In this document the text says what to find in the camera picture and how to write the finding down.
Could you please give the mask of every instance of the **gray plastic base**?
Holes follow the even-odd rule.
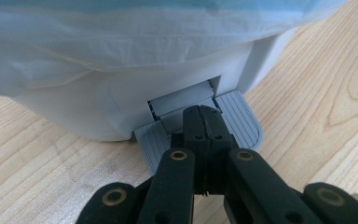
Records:
[[[263,132],[252,109],[239,91],[232,91],[216,97],[217,107],[240,147],[257,149]],[[158,168],[162,154],[170,149],[171,135],[161,120],[135,130],[135,136],[143,151],[149,173],[153,175]]]

